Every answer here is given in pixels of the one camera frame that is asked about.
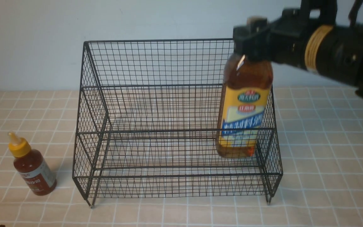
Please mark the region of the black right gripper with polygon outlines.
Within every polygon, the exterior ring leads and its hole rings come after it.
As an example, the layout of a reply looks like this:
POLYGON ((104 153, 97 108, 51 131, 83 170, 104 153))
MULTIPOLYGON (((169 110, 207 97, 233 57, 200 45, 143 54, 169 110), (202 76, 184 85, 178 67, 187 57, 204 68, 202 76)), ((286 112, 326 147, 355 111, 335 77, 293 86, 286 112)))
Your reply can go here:
POLYGON ((306 68, 304 52, 313 29, 311 10, 286 8, 272 25, 267 19, 248 19, 245 25, 233 28, 233 52, 250 61, 306 68))

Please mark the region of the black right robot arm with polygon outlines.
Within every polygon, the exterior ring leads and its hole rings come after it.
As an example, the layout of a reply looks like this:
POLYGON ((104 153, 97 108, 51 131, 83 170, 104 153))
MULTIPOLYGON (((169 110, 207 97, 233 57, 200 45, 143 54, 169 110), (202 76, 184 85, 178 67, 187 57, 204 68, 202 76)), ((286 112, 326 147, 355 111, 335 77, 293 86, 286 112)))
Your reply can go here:
POLYGON ((348 27, 336 24, 336 0, 302 0, 268 22, 257 18, 233 29, 235 53, 252 61, 271 61, 306 70, 357 88, 363 99, 363 24, 356 0, 348 27))

